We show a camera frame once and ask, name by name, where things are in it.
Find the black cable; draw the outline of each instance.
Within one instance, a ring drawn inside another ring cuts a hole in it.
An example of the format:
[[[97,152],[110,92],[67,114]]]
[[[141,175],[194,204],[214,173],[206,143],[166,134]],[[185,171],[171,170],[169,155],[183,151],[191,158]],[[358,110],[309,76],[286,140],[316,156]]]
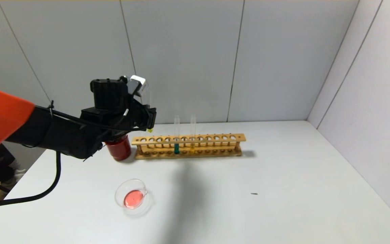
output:
[[[40,198],[43,198],[44,196],[48,195],[58,184],[59,178],[61,175],[61,153],[59,151],[56,152],[56,175],[54,182],[52,185],[45,190],[44,192],[35,195],[35,196],[30,196],[30,197],[24,197],[24,198],[14,198],[14,199],[7,199],[7,200],[1,200],[0,201],[0,206],[2,205],[8,205],[8,204],[15,204],[15,203],[22,203],[22,202],[27,202],[27,201],[34,201]]]

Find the red cylinder container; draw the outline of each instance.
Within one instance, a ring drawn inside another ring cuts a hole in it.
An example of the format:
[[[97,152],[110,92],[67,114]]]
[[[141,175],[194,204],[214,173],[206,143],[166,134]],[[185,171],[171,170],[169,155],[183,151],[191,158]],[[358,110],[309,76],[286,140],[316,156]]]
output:
[[[105,144],[116,161],[127,159],[130,156],[130,144],[127,135],[116,142],[105,142]]]

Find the glass petri dish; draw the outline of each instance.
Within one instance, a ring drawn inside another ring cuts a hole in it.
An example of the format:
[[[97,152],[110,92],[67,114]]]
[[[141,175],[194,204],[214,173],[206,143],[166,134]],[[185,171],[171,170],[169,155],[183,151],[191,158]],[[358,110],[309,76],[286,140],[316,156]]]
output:
[[[131,179],[117,188],[115,202],[127,215],[142,215],[150,207],[150,196],[144,182]]]

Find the test tube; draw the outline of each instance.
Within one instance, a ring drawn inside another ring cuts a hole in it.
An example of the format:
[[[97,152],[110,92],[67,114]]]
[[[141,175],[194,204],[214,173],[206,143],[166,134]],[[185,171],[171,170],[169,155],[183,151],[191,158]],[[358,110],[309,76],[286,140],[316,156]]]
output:
[[[144,105],[148,105],[149,108],[152,107],[152,104],[151,104],[151,89],[150,89],[150,86],[147,85],[144,90],[143,90],[143,94],[141,96],[141,103],[144,104]],[[153,132],[153,129],[147,129],[147,131],[149,133],[152,133]]]
[[[191,141],[195,141],[196,136],[196,117],[191,115]],[[195,152],[195,143],[191,143],[191,153]]]
[[[178,115],[174,117],[174,136],[175,141],[177,141],[177,143],[174,144],[174,153],[179,154],[180,146],[178,144],[178,141],[180,140],[180,117]]]

